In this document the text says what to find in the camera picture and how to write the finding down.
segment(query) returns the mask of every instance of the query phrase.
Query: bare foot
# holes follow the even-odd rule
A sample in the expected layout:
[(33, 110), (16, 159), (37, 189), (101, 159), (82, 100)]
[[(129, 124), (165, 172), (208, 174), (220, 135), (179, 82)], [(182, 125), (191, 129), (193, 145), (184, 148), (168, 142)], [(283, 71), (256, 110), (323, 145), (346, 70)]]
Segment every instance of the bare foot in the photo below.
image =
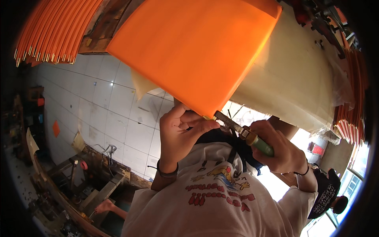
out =
[(110, 211), (113, 206), (114, 204), (111, 202), (111, 200), (106, 199), (95, 208), (95, 213), (99, 214), (105, 211)]

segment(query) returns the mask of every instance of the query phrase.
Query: red tape roll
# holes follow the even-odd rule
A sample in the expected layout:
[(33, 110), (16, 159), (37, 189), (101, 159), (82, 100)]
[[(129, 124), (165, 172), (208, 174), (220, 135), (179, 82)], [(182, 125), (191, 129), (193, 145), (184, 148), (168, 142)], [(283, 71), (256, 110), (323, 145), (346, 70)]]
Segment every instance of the red tape roll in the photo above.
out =
[(84, 160), (82, 160), (82, 161), (80, 162), (80, 167), (81, 167), (83, 170), (87, 170), (87, 169), (88, 169), (87, 163), (86, 163)]

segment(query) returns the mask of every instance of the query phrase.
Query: dark hair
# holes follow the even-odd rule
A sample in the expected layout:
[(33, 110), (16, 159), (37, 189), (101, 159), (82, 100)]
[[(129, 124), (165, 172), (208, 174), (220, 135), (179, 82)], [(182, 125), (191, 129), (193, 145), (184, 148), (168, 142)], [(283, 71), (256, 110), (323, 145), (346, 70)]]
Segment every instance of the dark hair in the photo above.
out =
[(341, 196), (338, 201), (335, 203), (334, 207), (333, 207), (333, 212), (336, 213), (336, 214), (341, 214), (346, 206), (348, 205), (348, 198), (345, 197), (345, 196)]

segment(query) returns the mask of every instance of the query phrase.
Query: bracelet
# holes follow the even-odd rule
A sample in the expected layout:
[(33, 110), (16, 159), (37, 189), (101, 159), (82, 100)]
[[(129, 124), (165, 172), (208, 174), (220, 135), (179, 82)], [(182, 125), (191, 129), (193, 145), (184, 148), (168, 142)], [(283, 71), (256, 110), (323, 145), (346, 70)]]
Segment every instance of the bracelet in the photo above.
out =
[(179, 170), (179, 164), (178, 164), (178, 162), (176, 162), (176, 170), (175, 170), (174, 172), (172, 172), (172, 173), (167, 174), (167, 173), (163, 173), (163, 172), (159, 169), (159, 161), (160, 161), (160, 160), (158, 160), (158, 162), (157, 162), (157, 170), (158, 170), (160, 176), (162, 176), (162, 177), (164, 177), (164, 178), (172, 178), (172, 177), (177, 176), (177, 174), (178, 174), (178, 170)]
[(306, 175), (307, 173), (308, 173), (308, 171), (309, 171), (309, 165), (307, 165), (308, 166), (308, 169), (307, 169), (307, 171), (305, 172), (305, 174), (300, 174), (300, 173), (298, 173), (298, 172), (293, 172), (294, 174), (298, 174), (298, 175)]

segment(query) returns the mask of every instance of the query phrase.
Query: cable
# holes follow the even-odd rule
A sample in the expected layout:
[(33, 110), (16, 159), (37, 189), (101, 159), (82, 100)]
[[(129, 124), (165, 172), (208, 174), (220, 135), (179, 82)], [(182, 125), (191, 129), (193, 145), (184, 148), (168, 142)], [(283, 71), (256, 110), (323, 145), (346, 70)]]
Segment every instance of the cable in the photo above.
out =
[[(100, 146), (100, 144), (95, 144), (93, 146), (90, 146), (91, 148), (95, 147), (95, 146)], [(109, 169), (109, 172), (111, 173), (111, 175), (114, 177), (112, 171), (111, 171), (111, 166), (113, 166), (113, 159), (112, 159), (112, 154), (118, 149), (115, 145), (112, 145), (112, 144), (109, 144), (108, 147), (106, 149), (104, 149), (102, 146), (100, 146), (101, 149), (103, 149), (103, 152), (101, 153), (101, 167), (103, 168), (103, 163), (104, 163), (104, 153), (107, 153), (108, 156), (108, 169)]]

